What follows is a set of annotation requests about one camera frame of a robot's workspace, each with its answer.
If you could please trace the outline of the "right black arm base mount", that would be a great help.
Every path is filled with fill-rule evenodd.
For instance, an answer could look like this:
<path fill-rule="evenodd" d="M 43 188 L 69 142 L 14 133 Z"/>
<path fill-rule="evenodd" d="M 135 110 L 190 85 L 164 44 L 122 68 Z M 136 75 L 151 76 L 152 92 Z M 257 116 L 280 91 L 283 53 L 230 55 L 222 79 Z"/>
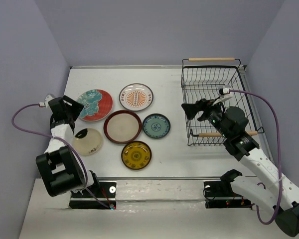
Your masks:
<path fill-rule="evenodd" d="M 204 181 L 203 196 L 207 209 L 248 208 L 254 204 L 243 196 L 234 193 L 221 181 Z"/>

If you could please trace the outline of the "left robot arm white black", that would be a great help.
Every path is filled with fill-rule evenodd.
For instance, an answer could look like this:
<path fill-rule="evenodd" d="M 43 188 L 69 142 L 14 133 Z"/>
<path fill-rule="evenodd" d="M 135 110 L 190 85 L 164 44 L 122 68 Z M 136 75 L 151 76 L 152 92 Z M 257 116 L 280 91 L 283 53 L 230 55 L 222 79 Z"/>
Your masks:
<path fill-rule="evenodd" d="M 75 121 L 83 109 L 81 103 L 68 96 L 47 95 L 40 104 L 52 111 L 48 148 L 36 157 L 36 165 L 48 194 L 52 197 L 72 191 L 84 191 L 88 196 L 99 194 L 101 185 L 96 174 L 86 170 L 83 161 L 70 145 Z"/>

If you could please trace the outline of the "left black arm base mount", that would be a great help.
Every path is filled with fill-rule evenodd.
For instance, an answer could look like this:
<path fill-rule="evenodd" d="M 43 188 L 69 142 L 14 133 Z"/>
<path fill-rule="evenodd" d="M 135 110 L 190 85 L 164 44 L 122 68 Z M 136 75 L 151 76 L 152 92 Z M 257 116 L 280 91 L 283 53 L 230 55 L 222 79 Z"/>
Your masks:
<path fill-rule="evenodd" d="M 100 187 L 90 186 L 89 190 L 102 203 L 100 204 L 86 190 L 82 192 L 71 192 L 69 208 L 80 210 L 115 210 L 117 207 L 116 191 L 117 182 L 101 180 Z"/>

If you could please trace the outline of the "red teal floral plate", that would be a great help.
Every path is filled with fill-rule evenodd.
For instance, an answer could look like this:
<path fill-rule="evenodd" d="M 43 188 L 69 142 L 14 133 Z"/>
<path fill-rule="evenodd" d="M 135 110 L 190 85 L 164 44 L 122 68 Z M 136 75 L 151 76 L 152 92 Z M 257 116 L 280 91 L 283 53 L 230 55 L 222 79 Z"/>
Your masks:
<path fill-rule="evenodd" d="M 112 110 L 112 96 L 104 90 L 92 89 L 84 92 L 77 98 L 77 102 L 84 107 L 80 112 L 79 119 L 95 122 L 105 118 Z"/>

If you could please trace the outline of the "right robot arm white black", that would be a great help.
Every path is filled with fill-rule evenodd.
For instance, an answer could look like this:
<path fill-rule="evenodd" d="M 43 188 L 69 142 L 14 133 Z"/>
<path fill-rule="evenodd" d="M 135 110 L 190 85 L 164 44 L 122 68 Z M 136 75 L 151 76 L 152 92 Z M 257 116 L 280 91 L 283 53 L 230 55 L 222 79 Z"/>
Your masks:
<path fill-rule="evenodd" d="M 276 225 L 290 237 L 299 234 L 299 187 L 288 179 L 265 155 L 260 145 L 246 132 L 248 119 L 242 109 L 225 109 L 218 100 L 201 99 L 194 104 L 182 104 L 187 119 L 201 112 L 199 121 L 209 121 L 225 138 L 227 152 L 253 172 L 265 185 L 261 188 L 247 180 L 237 170 L 221 177 L 219 189 L 224 195 L 234 192 L 272 213 Z"/>

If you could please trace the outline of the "white plate orange sunburst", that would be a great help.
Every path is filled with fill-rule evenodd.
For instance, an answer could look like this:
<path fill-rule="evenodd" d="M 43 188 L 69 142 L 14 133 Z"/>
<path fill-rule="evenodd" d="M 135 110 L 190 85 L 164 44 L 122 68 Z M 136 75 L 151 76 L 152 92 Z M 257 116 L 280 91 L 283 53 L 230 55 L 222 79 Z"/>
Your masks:
<path fill-rule="evenodd" d="M 119 93 L 121 106 L 132 112 L 140 112 L 147 109 L 154 99 L 153 91 L 150 87 L 141 83 L 126 85 Z"/>

